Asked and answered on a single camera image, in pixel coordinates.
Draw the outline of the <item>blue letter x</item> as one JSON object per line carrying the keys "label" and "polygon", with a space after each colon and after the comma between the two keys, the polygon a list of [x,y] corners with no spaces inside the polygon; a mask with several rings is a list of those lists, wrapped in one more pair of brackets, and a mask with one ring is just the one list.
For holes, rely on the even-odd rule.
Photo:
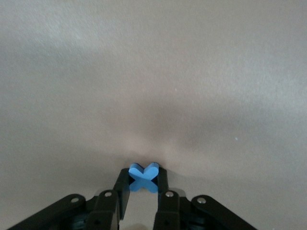
{"label": "blue letter x", "polygon": [[129,168],[129,176],[134,180],[129,185],[131,192],[138,192],[141,189],[146,189],[151,193],[158,192],[158,186],[153,182],[159,174],[159,164],[156,162],[150,163],[143,168],[138,163],[133,163]]}

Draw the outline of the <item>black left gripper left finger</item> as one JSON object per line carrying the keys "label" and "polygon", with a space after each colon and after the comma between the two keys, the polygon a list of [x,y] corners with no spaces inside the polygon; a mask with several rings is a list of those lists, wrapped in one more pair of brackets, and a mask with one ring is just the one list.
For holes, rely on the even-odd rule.
{"label": "black left gripper left finger", "polygon": [[130,195],[128,171],[120,171],[112,189],[89,200],[65,196],[7,230],[119,230]]}

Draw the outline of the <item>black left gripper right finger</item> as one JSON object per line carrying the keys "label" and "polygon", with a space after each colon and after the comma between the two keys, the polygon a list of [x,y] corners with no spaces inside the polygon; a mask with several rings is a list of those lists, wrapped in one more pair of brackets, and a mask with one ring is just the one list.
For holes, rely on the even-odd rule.
{"label": "black left gripper right finger", "polygon": [[168,186],[167,170],[159,169],[158,209],[153,230],[257,230],[208,195],[188,200]]}

